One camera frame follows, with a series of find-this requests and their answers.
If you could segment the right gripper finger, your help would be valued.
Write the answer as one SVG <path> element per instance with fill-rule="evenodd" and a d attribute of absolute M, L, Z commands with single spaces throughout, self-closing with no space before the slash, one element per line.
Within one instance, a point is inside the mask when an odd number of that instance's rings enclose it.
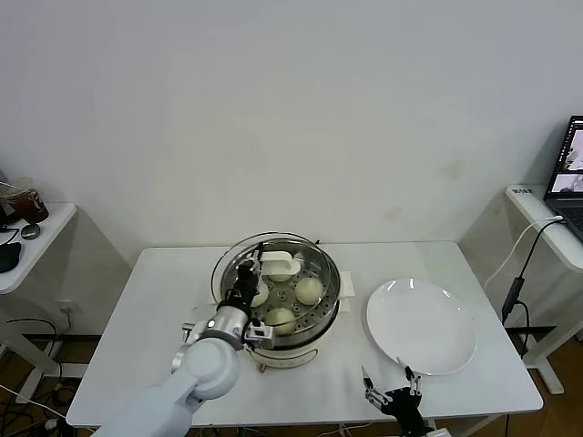
<path fill-rule="evenodd" d="M 400 357 L 397 358 L 397 362 L 403 368 L 409 386 L 398 389 L 394 397 L 398 401 L 420 401 L 422 399 L 421 375 L 413 371 Z"/>
<path fill-rule="evenodd" d="M 393 399 L 380 391 L 378 391 L 373 383 L 373 379 L 370 377 L 364 366 L 361 367 L 363 375 L 363 385 L 365 389 L 365 399 L 372 404 L 376 409 L 382 409 L 387 407 Z"/>

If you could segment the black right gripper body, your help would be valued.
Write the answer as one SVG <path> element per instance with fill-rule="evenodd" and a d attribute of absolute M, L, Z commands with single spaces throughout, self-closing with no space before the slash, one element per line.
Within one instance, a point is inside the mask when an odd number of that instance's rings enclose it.
<path fill-rule="evenodd" d="M 395 417 L 404 437 L 426 436 L 434 429 L 430 427 L 418 410 L 422 396 L 408 387 L 386 391 L 381 412 Z"/>

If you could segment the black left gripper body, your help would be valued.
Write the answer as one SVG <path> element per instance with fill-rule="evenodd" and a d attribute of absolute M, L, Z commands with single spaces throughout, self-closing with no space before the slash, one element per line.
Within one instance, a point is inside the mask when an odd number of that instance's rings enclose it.
<path fill-rule="evenodd" d="M 249 276 L 238 276 L 233 286 L 227 291 L 226 298 L 220 303 L 221 307 L 228 306 L 251 314 L 251 303 L 258 293 L 260 273 Z"/>

